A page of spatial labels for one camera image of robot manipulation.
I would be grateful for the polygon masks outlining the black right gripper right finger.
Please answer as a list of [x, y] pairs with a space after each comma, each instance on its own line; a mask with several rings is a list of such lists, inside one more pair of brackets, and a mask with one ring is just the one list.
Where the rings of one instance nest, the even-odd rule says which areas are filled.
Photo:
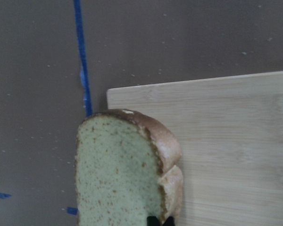
[[169, 216], [164, 222], [164, 226], [174, 226], [174, 218]]

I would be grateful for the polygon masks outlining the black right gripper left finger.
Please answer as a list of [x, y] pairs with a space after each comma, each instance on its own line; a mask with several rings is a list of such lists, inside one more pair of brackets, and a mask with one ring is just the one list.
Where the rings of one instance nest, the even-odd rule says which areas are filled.
[[159, 220], [156, 216], [147, 217], [147, 226], [159, 226]]

